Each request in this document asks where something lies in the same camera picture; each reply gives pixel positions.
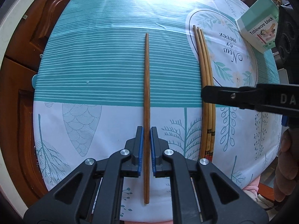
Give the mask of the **right hand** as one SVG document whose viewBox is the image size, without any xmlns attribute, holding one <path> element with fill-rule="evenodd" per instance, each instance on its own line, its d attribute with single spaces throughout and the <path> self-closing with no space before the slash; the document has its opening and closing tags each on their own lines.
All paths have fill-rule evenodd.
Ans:
<svg viewBox="0 0 299 224">
<path fill-rule="evenodd" d="M 298 149 L 298 128 L 289 128 L 281 137 L 275 171 L 274 197 L 278 202 L 291 195 L 298 183 L 295 180 L 298 175 L 298 156 L 293 151 L 295 148 Z"/>
</svg>

